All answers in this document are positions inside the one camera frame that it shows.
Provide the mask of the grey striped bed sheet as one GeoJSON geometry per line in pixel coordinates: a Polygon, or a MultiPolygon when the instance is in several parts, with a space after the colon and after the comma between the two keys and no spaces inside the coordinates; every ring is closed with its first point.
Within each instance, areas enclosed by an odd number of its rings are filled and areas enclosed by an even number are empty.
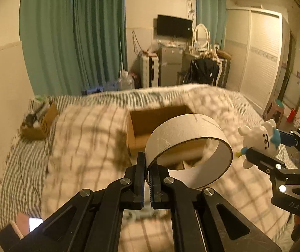
{"type": "MultiPolygon", "coordinates": [[[[58,116],[46,139],[29,140],[21,136],[14,138],[0,179],[0,229],[18,213],[42,218],[42,191],[48,172],[48,160],[52,155],[56,122],[60,116],[57,101],[63,97],[66,96],[50,97],[56,105],[58,116]]],[[[69,97],[78,99],[87,96],[69,97]]]]}

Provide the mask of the black clothes on chair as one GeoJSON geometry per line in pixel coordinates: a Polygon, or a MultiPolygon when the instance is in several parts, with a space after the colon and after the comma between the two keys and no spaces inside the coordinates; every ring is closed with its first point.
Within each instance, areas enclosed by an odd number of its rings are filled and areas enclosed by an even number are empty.
{"type": "Polygon", "coordinates": [[[220,67],[214,60],[204,58],[190,62],[187,81],[189,83],[216,85],[220,67]]]}

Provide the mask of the red bottle on floor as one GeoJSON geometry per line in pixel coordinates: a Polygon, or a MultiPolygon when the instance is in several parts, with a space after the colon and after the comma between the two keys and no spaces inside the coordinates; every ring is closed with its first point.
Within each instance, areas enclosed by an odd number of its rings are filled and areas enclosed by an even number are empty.
{"type": "Polygon", "coordinates": [[[290,114],[287,117],[287,122],[292,123],[296,116],[296,109],[291,109],[290,114]]]}

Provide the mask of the white plush toy figure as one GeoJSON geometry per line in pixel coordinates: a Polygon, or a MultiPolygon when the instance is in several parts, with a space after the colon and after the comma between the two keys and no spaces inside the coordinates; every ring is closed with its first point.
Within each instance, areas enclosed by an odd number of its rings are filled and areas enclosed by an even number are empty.
{"type": "Polygon", "coordinates": [[[238,132],[243,137],[243,148],[237,152],[237,157],[246,155],[247,150],[251,147],[268,156],[276,157],[279,153],[280,131],[276,128],[274,119],[253,128],[241,126],[238,128],[238,132]]]}

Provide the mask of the grey mini fridge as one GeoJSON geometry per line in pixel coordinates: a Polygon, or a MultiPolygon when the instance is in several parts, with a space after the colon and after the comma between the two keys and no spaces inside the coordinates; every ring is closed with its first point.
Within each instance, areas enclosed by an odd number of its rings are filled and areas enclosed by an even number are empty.
{"type": "Polygon", "coordinates": [[[178,73],[182,68],[183,51],[178,47],[160,47],[159,55],[159,86],[177,85],[178,73]]]}

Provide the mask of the green curtain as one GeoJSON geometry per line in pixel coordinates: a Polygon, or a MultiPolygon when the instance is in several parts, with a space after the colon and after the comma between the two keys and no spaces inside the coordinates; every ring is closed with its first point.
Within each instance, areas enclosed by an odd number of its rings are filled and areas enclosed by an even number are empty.
{"type": "Polygon", "coordinates": [[[125,0],[20,0],[19,36],[37,95],[81,95],[127,67],[125,0]]]}
{"type": "Polygon", "coordinates": [[[210,33],[210,44],[225,45],[227,0],[196,0],[197,24],[202,23],[210,33]]]}

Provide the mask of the small cardboard box with clutter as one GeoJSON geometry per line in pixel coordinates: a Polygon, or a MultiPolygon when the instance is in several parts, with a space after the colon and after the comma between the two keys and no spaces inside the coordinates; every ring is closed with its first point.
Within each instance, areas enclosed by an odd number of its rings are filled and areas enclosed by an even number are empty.
{"type": "Polygon", "coordinates": [[[29,140],[46,139],[57,115],[54,101],[44,96],[33,97],[20,126],[21,136],[29,140]]]}

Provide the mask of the large clear water jug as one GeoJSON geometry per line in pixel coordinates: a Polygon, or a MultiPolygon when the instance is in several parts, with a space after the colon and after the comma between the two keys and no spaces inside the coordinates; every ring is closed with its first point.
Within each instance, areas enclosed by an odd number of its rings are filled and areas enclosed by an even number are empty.
{"type": "Polygon", "coordinates": [[[120,70],[118,87],[119,91],[132,90],[135,88],[135,81],[128,71],[120,70]]]}

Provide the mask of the white oval vanity mirror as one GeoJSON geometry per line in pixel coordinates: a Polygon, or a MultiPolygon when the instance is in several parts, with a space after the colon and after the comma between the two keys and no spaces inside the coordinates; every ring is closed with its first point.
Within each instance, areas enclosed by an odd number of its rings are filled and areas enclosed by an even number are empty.
{"type": "Polygon", "coordinates": [[[192,46],[196,50],[206,50],[209,48],[210,45],[210,33],[207,29],[207,27],[200,23],[196,25],[194,31],[193,31],[193,37],[192,37],[192,46]]]}

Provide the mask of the green curtain right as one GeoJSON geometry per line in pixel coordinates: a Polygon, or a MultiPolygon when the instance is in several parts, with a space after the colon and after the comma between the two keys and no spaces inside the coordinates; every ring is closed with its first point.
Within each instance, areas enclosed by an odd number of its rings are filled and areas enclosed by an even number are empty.
{"type": "Polygon", "coordinates": [[[197,24],[202,23],[210,33],[210,44],[225,45],[227,0],[196,0],[197,24]]]}

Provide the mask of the white sliding wardrobe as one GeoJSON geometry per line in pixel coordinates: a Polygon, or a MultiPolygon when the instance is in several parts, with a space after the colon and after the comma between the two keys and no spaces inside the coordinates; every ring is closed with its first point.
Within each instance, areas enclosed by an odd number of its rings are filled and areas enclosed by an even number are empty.
{"type": "Polygon", "coordinates": [[[241,93],[259,114],[275,87],[282,40],[280,13],[251,7],[227,10],[225,51],[231,59],[226,89],[241,93]]]}

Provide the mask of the white suitcase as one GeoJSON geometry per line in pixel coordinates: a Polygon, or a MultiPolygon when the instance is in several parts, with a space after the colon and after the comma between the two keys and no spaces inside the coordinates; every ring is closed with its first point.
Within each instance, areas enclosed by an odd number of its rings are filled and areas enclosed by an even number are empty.
{"type": "Polygon", "coordinates": [[[140,78],[143,88],[159,86],[159,57],[155,53],[142,55],[140,62],[140,78]]]}

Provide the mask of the brown cardboard box on bed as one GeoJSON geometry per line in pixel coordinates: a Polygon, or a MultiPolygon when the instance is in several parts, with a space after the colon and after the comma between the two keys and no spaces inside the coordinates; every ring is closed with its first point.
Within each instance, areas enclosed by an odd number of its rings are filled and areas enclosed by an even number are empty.
{"type": "MultiPolygon", "coordinates": [[[[177,116],[191,114],[187,105],[168,106],[157,109],[135,110],[129,112],[127,145],[132,160],[140,152],[145,153],[147,141],[156,128],[177,116]]],[[[188,169],[202,160],[207,141],[184,142],[164,156],[167,167],[174,170],[188,169]]]]}

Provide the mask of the black wall television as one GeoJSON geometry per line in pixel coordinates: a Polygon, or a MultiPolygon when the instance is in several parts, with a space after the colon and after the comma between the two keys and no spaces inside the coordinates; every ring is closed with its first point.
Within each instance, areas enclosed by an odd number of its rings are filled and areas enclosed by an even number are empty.
{"type": "Polygon", "coordinates": [[[169,15],[157,15],[157,35],[191,39],[193,21],[169,15]]]}

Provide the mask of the green curtain left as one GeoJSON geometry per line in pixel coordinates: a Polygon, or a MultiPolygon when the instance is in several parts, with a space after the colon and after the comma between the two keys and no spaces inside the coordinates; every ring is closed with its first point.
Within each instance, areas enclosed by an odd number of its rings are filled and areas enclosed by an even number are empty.
{"type": "Polygon", "coordinates": [[[20,0],[19,36],[37,95],[81,95],[127,67],[125,0],[20,0]]]}

